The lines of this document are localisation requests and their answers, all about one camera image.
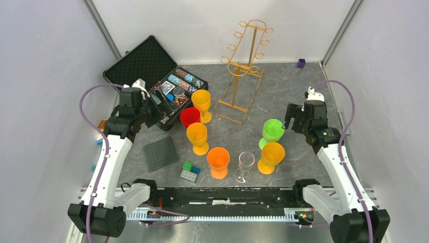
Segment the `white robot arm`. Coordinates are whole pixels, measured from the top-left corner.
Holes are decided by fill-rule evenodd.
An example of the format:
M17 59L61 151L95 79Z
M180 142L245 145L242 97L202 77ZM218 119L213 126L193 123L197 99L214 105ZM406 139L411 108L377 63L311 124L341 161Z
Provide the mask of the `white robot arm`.
M122 88L119 104L104 127L109 154L106 155L104 142L88 190L79 204L70 204L67 212L81 232L87 232L87 214L91 209L91 233L118 237L123 231L126 217L141 203L151 199L151 191L156 191L156 183L151 180L135 180L131 188L118 198L115 198L115 191L123 162L141 124L145 123L150 127L161 119L162 112L144 89L144 81L139 79L132 87ZM100 173L96 191L93 192Z
M338 201L331 198L314 179L295 183L294 188L299 191L298 194L301 193L298 197L312 205L330 224L334 242L368 242L369 230L378 242L389 225L389 214L376 208L350 164L346 147L340 144L340 132L328 127L323 95L309 88L305 96L307 100L304 105L288 105L283 128L288 129L291 118L294 118L291 129L305 135L306 142L328 171ZM339 146L344 159L340 159Z

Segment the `white wall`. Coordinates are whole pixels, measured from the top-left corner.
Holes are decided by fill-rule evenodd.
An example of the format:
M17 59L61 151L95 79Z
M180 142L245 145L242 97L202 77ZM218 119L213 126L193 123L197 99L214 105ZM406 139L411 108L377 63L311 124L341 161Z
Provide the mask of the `white wall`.
M115 60L79 0L2 1L0 29L0 241L64 242L100 150L79 99ZM89 95L92 121L115 94Z
M353 0L93 0L123 55L154 35L179 64L220 63L241 20L274 28L263 61L320 61ZM250 52L250 43L241 45Z
M351 89L349 142L363 181L391 216L391 242L427 242L429 2L365 1L327 65ZM334 87L350 116L347 94Z

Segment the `cup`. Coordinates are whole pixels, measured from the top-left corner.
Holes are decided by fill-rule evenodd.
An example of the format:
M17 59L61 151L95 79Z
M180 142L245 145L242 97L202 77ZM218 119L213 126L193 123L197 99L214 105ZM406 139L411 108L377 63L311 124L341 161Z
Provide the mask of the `cup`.
M186 108L180 113L180 121L185 128L188 128L190 124L201 122L201 114L197 108L190 107Z
M250 179L250 169L254 164L254 155L251 152L242 152L238 156L238 169L235 171L235 180L240 183L247 182Z
M203 124L211 120L211 113L208 112L210 98L210 93L207 90L197 90L191 96L192 104L201 112L201 123Z
M228 174L229 153L226 149L212 148L207 154L207 162L211 167L211 175L216 179L224 179Z
M286 152L279 143L267 143L262 149L261 159L258 161L258 170L262 174L271 174L285 155Z
M284 134L282 125L283 123L277 119L269 119L264 123L264 128L262 129L263 138L259 140L260 149L269 142L277 142L280 140L281 136Z
M207 128L204 124L190 124L186 130L186 136L192 145L194 145L192 150L196 155L205 155L208 152Z

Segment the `open case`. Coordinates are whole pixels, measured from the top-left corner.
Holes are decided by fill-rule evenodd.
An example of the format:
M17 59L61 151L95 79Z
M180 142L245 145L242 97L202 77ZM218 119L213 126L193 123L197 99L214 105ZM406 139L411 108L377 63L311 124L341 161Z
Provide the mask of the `open case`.
M139 78L144 80L151 99L163 113L157 125L165 131L173 127L182 110L192 105L193 92L208 89L206 81L177 67L152 35L106 69L103 78L109 83L129 86ZM181 87L176 90L182 92L174 92L176 87Z

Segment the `metal glass holder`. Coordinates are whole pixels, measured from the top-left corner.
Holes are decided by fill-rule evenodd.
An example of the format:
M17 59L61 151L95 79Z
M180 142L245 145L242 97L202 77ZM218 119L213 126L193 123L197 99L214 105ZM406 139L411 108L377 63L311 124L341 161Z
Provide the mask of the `metal glass holder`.
M258 23L262 23L264 26L263 27L258 27ZM231 58L227 57L227 56L223 56L222 58L225 59L221 59L222 63L228 64L228 71L232 74L232 78L231 81L229 81L229 83L227 83L227 87L225 89L225 92L223 94L222 97L219 98L218 102L216 103L216 105L214 106L214 113L216 115L219 115L221 117L224 117L228 120L231 120L233 122L239 123L239 124L243 124L244 123L244 119L246 118L247 112L250 109L250 106L252 105L253 99L256 95L256 92L258 91L259 85L261 84L261 79L262 79L262 75L264 74L264 72L258 72L259 71L259 67L253 65L253 61L255 59L257 60L261 60L264 56L264 54L262 52L258 52L259 46L267 46L268 43L270 42L268 39L264 39L264 34L271 34L273 32L273 28L267 28L267 25L264 21L259 20L259 19L252 19L249 22L245 22L245 21L240 21L239 25L241 27L244 28L243 32L240 31L236 31L234 33L234 36L239 40L237 45L234 44L229 44L228 45L228 50L233 51L233 54L231 56ZM235 53L238 50L238 47L240 46L241 41L243 40L244 35L246 34L246 31L248 29L253 29L253 39L252 39L252 45L251 45L251 49L250 49L250 55L249 55L249 62L247 64L240 64L238 62L234 62L233 58L235 56ZM262 31L262 35L260 40L258 41L258 43L255 45L255 39L256 39L256 34L258 31ZM256 86L255 91L252 94L252 98L250 100L249 106L247 108L243 108L240 106L235 105L235 98L236 98L236 94L237 94L237 88L238 88L238 82L239 82L239 78L242 76L245 76L247 74L250 74L252 76L258 77L259 81L258 81L258 85ZM232 82L235 80L234 83L234 93L233 93L233 97L232 97L232 102L229 103L227 101L224 100L226 93L228 92L229 87L231 86ZM239 120L235 120L232 119L230 117L227 117L225 115L219 114L216 110L217 106L219 104L224 104L227 105L229 107L235 108L237 110L240 110L242 112L244 112L244 116L243 119L241 121Z

